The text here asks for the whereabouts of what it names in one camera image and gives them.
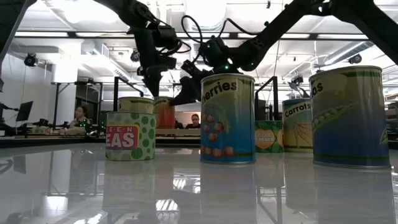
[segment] red label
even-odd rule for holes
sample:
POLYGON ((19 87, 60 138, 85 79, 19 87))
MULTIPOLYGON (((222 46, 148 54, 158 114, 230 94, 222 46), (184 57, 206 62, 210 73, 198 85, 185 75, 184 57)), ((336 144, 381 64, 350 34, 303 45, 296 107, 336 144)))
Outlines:
POLYGON ((138 146, 138 126, 106 127, 106 149, 135 149, 138 146))

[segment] small yellow can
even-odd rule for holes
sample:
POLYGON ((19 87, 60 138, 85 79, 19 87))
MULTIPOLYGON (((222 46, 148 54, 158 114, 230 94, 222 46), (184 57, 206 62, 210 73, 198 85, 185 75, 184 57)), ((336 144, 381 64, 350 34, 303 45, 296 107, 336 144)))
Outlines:
POLYGON ((121 97, 119 98, 119 112, 149 113, 154 110, 154 101, 144 97, 121 97))

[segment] blue can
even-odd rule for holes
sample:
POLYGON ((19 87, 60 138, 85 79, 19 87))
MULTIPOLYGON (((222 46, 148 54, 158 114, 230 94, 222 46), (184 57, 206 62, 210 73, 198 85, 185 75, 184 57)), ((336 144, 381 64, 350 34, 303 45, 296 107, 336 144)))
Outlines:
POLYGON ((390 167, 379 67, 356 66, 310 77, 314 163, 390 167))
POLYGON ((219 74, 201 81, 200 134, 203 162, 256 161, 253 77, 219 74))

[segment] green polka dot can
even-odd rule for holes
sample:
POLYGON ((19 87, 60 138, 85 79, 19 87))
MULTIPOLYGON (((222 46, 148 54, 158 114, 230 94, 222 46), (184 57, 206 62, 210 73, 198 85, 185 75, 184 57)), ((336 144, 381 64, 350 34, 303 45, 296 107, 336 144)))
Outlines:
POLYGON ((155 156, 156 116, 149 113, 109 112, 106 159, 143 161, 155 156))

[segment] security camera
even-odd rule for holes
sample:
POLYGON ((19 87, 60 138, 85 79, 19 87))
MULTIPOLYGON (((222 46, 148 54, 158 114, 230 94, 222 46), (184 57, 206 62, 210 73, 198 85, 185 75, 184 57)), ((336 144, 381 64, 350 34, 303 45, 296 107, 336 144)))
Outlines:
POLYGON ((348 59, 350 64, 356 64, 362 62, 362 56, 360 54, 355 55, 354 57, 348 59))
POLYGON ((37 60, 35 53, 28 53, 27 57, 24 60, 24 63, 28 67, 36 67, 39 63, 39 60, 37 60))

